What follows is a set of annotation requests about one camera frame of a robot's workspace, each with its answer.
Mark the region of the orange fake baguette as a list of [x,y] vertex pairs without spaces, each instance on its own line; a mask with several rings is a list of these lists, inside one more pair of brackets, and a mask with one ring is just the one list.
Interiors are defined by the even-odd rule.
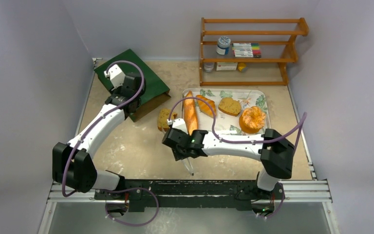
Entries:
[[[186,97],[193,97],[191,91],[186,94]],[[183,101],[184,116],[183,119],[187,126],[187,131],[189,135],[192,135],[194,130],[197,130],[199,127],[198,117],[195,107],[195,100],[193,98],[185,99]]]

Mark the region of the green paper bag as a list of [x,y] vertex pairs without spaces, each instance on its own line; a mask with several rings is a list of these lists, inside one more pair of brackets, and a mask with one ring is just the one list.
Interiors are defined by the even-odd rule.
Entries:
[[154,109],[171,98],[169,95],[170,88],[132,49],[128,49],[120,53],[119,55],[95,68],[94,71],[97,74],[98,79],[109,92],[112,91],[113,85],[110,80],[105,77],[104,71],[112,62],[118,60],[127,60],[135,63],[138,67],[140,67],[146,79],[146,90],[141,96],[141,106],[134,114],[130,115],[133,122],[139,121],[145,115],[152,112]]

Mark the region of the metal tongs white grips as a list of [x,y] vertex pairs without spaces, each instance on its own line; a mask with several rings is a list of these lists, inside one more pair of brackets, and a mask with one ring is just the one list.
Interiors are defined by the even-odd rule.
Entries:
[[189,158],[182,159],[181,162],[184,164],[185,168],[187,169],[188,173],[191,176],[194,176],[195,170],[192,166],[192,163]]

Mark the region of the orange fake bread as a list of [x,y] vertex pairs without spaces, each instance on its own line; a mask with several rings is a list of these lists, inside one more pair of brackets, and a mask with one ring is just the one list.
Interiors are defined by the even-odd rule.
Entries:
[[258,106],[244,109],[239,117],[239,126],[247,134],[256,134],[265,126],[266,114]]

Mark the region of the brown fake bread slice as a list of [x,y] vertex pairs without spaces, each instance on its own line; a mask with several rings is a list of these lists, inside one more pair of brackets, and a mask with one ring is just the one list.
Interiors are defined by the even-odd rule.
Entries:
[[234,100],[231,97],[224,97],[221,99],[218,109],[225,114],[237,117],[240,114],[242,107],[239,101]]

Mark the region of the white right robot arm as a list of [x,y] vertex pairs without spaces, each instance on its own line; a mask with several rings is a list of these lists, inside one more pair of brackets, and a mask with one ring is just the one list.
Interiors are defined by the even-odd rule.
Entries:
[[219,135],[194,130],[191,135],[176,128],[164,134],[162,143],[171,148],[175,160],[200,156],[229,155],[250,158],[263,165],[254,185],[255,195],[266,198],[280,179],[292,177],[295,145],[274,129],[264,134]]

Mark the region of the orange fake croissant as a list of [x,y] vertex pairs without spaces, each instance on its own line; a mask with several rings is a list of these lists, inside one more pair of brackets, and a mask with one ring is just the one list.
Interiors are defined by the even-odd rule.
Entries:
[[196,95],[196,98],[199,98],[199,100],[197,100],[197,103],[202,113],[209,117],[217,116],[217,108],[213,100],[208,99],[202,95]]

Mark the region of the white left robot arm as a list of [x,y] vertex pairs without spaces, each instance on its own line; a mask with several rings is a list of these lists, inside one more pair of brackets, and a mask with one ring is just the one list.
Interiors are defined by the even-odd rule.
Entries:
[[124,177],[95,168],[93,157],[101,144],[119,124],[141,105],[146,89],[143,75],[126,75],[123,84],[113,90],[100,112],[85,129],[68,143],[57,143],[52,149],[52,178],[75,192],[107,190],[113,199],[126,192]]

